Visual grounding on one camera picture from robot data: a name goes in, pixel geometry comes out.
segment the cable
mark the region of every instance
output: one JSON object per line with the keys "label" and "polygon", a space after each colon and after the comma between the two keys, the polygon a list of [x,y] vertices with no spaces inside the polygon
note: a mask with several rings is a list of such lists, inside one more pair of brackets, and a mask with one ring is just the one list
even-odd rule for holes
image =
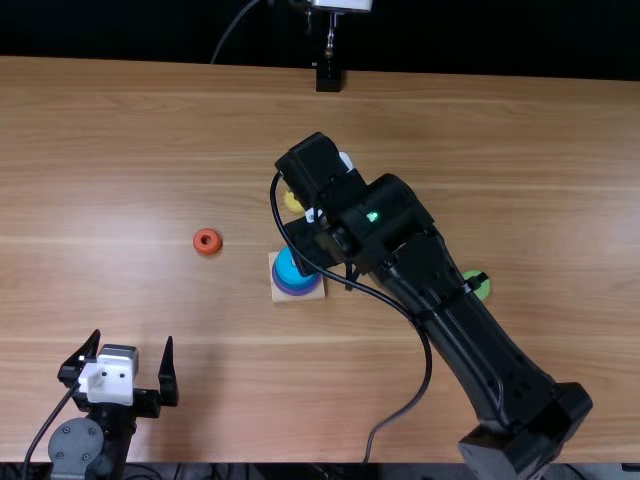
{"label": "cable", "polygon": [[372,297],[377,298],[378,300],[386,303],[390,307],[392,307],[395,310],[397,310],[407,320],[409,320],[409,323],[416,329],[416,332],[418,333],[418,336],[420,337],[420,341],[422,342],[422,347],[424,348],[425,369],[424,369],[424,377],[422,379],[422,384],[420,385],[420,388],[418,389],[416,394],[413,396],[413,398],[411,398],[411,400],[409,400],[409,402],[404,407],[402,407],[401,409],[399,409],[396,412],[392,413],[387,418],[385,418],[384,420],[382,420],[380,423],[378,423],[377,425],[375,425],[373,427],[373,429],[369,433],[369,438],[367,440],[367,449],[365,451],[365,455],[364,455],[364,458],[362,460],[362,463],[366,464],[369,461],[369,457],[371,456],[371,448],[373,446],[373,440],[374,440],[374,437],[375,437],[376,433],[381,428],[385,427],[389,423],[391,423],[394,420],[396,420],[396,419],[400,418],[401,416],[405,415],[413,407],[415,407],[418,404],[418,402],[422,399],[422,397],[424,396],[425,392],[427,391],[427,388],[429,388],[429,383],[431,382],[432,363],[433,363],[432,362],[432,355],[431,355],[431,346],[429,345],[429,340],[427,339],[426,335],[418,328],[418,322],[415,320],[415,318],[413,318],[413,315],[411,315],[411,313],[409,313],[409,311],[406,308],[404,308],[402,305],[400,305],[398,302],[396,302],[393,298],[385,295],[382,292],[379,292],[378,290],[375,290],[375,289],[373,289],[371,287],[363,285],[362,283],[355,282],[355,281],[352,281],[352,280],[348,280],[348,279],[346,279],[346,278],[344,278],[344,277],[342,277],[340,275],[337,275],[337,274],[335,274],[333,272],[330,272],[329,270],[326,270],[326,269],[316,265],[311,260],[309,260],[307,257],[305,257],[302,254],[302,252],[300,252],[300,250],[298,250],[296,248],[296,246],[293,244],[293,242],[289,238],[289,235],[287,235],[286,230],[284,229],[284,225],[282,223],[282,219],[280,218],[280,212],[278,211],[278,201],[276,200],[276,186],[278,185],[278,180],[280,180],[280,173],[279,172],[276,173],[276,175],[273,177],[273,180],[271,182],[271,188],[269,189],[269,200],[271,202],[271,213],[273,213],[273,219],[276,222],[276,227],[278,228],[278,231],[280,232],[280,235],[282,235],[282,238],[284,238],[284,241],[289,246],[289,248],[291,250],[293,250],[293,252],[295,252],[295,254],[300,259],[302,259],[303,262],[305,262],[307,265],[309,265],[311,268],[313,268],[317,272],[321,273],[325,277],[330,278],[331,280],[334,280],[334,281],[336,281],[338,283],[341,283],[341,284],[343,284],[345,286],[354,288],[356,290],[360,290],[363,293],[371,295]]}
{"label": "cable", "polygon": [[578,478],[580,480],[587,480],[587,477],[584,476],[583,473],[580,472],[580,470],[578,470],[576,467],[574,467],[573,465],[569,464],[569,463],[565,463],[563,464],[565,467],[567,467],[569,470],[571,470],[573,473],[575,473]]}
{"label": "cable", "polygon": [[141,468],[142,470],[146,470],[146,471],[151,472],[154,475],[156,475],[158,477],[158,480],[162,480],[162,475],[160,475],[160,472],[158,472],[154,468],[147,467],[146,465],[141,465],[139,463],[128,463],[127,465],[125,465],[125,468],[126,467]]}
{"label": "cable", "polygon": [[178,474],[180,473],[180,469],[182,468],[182,464],[179,463],[176,467],[176,473],[173,474],[173,480],[178,480]]}
{"label": "cable", "polygon": [[40,427],[40,430],[38,430],[38,433],[36,433],[36,436],[33,439],[33,442],[31,442],[31,445],[29,446],[29,450],[27,450],[27,454],[24,457],[24,463],[22,464],[22,475],[21,475],[22,480],[27,480],[27,474],[29,473],[29,463],[31,462],[31,456],[33,455],[34,450],[38,446],[38,443],[40,443],[40,440],[42,440],[42,437],[44,436],[47,429],[51,426],[51,424],[56,419],[58,414],[62,411],[64,406],[67,404],[69,399],[73,396],[73,394],[76,393],[76,390],[78,390],[79,387],[80,387],[80,384],[76,382],[71,386],[69,390],[67,390],[67,393],[64,394],[64,396],[62,397],[62,400],[58,402],[58,405],[56,405],[56,408],[53,409],[53,412],[51,412],[51,415],[49,415],[49,418],[45,420],[42,427]]}
{"label": "cable", "polygon": [[260,0],[251,0],[249,3],[247,3],[244,6],[244,8],[242,10],[240,10],[238,12],[238,14],[236,15],[236,18],[233,19],[233,21],[229,24],[227,29],[224,31],[224,33],[220,37],[220,40],[218,40],[218,44],[216,45],[216,49],[213,51],[213,55],[211,56],[211,61],[209,62],[210,64],[213,65],[214,63],[216,63],[216,59],[218,58],[218,54],[220,53],[220,50],[222,49],[222,46],[227,41],[227,38],[229,37],[229,35],[233,31],[233,29],[236,28],[236,25],[238,24],[238,22],[240,20],[242,20],[242,17],[244,17],[245,14],[249,10],[251,10],[253,7],[255,7],[258,4],[258,2],[260,2]]}

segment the orange ring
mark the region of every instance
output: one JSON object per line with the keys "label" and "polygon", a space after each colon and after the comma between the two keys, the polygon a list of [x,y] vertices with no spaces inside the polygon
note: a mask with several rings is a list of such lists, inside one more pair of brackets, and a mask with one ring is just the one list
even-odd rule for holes
{"label": "orange ring", "polygon": [[222,237],[212,228],[203,228],[193,237],[193,248],[200,255],[213,255],[222,248]]}

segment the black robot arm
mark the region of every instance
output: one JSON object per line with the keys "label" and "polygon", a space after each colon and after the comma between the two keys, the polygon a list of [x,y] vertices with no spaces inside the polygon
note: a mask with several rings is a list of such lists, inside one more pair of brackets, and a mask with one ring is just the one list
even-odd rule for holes
{"label": "black robot arm", "polygon": [[[393,175],[367,185],[315,134],[276,162],[307,218],[285,230],[323,268],[369,274],[423,329],[463,386],[480,425],[459,444],[481,479],[539,478],[592,408],[578,383],[556,383],[507,336],[472,294],[433,218]],[[295,258],[302,273],[311,273]]]}
{"label": "black robot arm", "polygon": [[98,351],[99,344],[100,331],[95,330],[58,371],[58,380],[87,416],[63,423],[51,435],[51,480],[120,480],[136,419],[158,418],[162,406],[178,405],[172,337],[158,372],[160,390],[135,388],[137,348],[104,345]]}

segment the green ring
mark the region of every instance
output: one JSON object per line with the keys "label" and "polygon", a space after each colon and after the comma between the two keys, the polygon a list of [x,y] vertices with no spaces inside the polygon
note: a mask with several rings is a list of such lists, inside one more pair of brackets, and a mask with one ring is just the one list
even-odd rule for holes
{"label": "green ring", "polygon": [[[480,275],[482,273],[481,270],[469,270],[468,272],[464,272],[462,276],[465,280],[469,280],[471,277],[475,277],[476,275]],[[491,280],[487,279],[480,284],[480,288],[473,292],[480,299],[480,301],[484,302],[489,293],[491,293]]]}

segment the yellow ring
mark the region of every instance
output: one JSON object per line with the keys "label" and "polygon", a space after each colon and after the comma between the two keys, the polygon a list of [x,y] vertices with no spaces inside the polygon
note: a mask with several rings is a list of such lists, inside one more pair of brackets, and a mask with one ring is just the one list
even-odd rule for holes
{"label": "yellow ring", "polygon": [[304,208],[300,205],[300,202],[296,200],[296,197],[293,196],[293,193],[286,192],[284,194],[284,204],[292,213],[304,213]]}

